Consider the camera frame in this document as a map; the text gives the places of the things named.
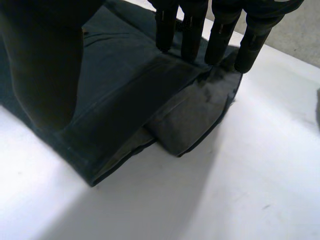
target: white table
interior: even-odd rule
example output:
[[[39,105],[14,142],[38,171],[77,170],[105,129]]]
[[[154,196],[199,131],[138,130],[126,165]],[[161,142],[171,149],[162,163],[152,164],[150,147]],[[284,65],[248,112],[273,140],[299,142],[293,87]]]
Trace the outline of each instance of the white table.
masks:
[[[0,239],[320,239],[319,76],[264,46],[201,145],[154,144],[94,188],[0,107]]]

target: gray fabric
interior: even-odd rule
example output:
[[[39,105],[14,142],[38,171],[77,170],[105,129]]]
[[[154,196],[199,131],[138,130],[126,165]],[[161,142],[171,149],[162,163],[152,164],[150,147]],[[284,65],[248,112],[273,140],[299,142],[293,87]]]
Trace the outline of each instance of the gray fabric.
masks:
[[[228,69],[236,52],[206,79],[199,79],[167,102],[146,125],[171,154],[179,156],[198,141],[223,114],[240,84]]]

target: robotic hand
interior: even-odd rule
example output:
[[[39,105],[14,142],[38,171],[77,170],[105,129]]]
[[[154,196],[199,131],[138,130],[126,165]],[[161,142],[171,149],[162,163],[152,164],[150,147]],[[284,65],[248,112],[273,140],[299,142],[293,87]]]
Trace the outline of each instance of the robotic hand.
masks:
[[[176,16],[180,5],[184,12],[181,57],[193,62],[208,8],[208,0],[148,0],[156,8],[156,46],[166,52],[173,42]],[[215,20],[205,55],[207,64],[218,64],[227,49],[241,11],[247,12],[247,28],[234,68],[247,73],[253,66],[271,29],[285,14],[296,10],[304,0],[212,0]]]
[[[194,61],[208,0],[149,1],[156,8],[156,45],[162,51],[171,47],[181,6],[185,13],[181,56]],[[272,27],[302,2],[212,0],[215,21],[205,61],[212,65],[221,61],[244,9],[248,13],[247,29],[235,69],[248,72]],[[83,56],[81,27],[103,3],[104,0],[0,0],[0,34],[10,59],[14,93],[37,127],[58,131],[72,120]]]

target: dark cloth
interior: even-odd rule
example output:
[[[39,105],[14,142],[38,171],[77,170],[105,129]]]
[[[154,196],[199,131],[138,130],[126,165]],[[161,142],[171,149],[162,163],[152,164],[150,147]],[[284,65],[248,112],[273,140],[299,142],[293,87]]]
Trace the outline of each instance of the dark cloth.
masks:
[[[222,72],[219,67],[205,64],[207,42],[203,39],[195,63],[182,61],[181,32],[176,33],[171,51],[161,53],[155,46],[153,12],[119,0],[109,0],[105,6],[84,25],[88,33],[84,37],[75,111],[71,123],[61,131],[40,130],[27,117],[14,95],[9,61],[0,42],[1,104],[53,147],[91,186],[154,142],[155,135],[151,136],[142,127],[182,90],[198,81],[203,84],[201,80],[223,82],[225,76],[231,75],[236,79],[233,87],[217,91],[222,96],[219,106],[226,110],[242,76],[232,69]],[[226,55],[234,50],[228,48]],[[208,122],[200,136],[208,134],[225,112],[216,114],[218,119],[215,116]],[[191,150],[185,149],[190,144],[199,144],[201,139],[197,135],[188,146],[184,142],[184,150]]]

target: dark green fabric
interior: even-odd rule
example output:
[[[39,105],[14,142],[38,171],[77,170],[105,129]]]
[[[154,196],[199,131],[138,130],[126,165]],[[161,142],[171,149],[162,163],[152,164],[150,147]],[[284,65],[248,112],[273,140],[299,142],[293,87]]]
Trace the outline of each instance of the dark green fabric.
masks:
[[[131,152],[118,163],[110,164],[163,105],[199,77],[216,78],[211,73],[218,69],[204,63],[205,40],[201,40],[196,62],[184,62],[179,57],[180,32],[169,54],[156,48],[153,12],[120,0],[109,0],[105,6],[84,26],[88,34],[84,38],[75,113],[71,123],[54,134],[35,127],[20,107],[13,93],[6,51],[0,43],[1,104],[91,186],[153,143],[142,141],[142,145],[130,147]]]

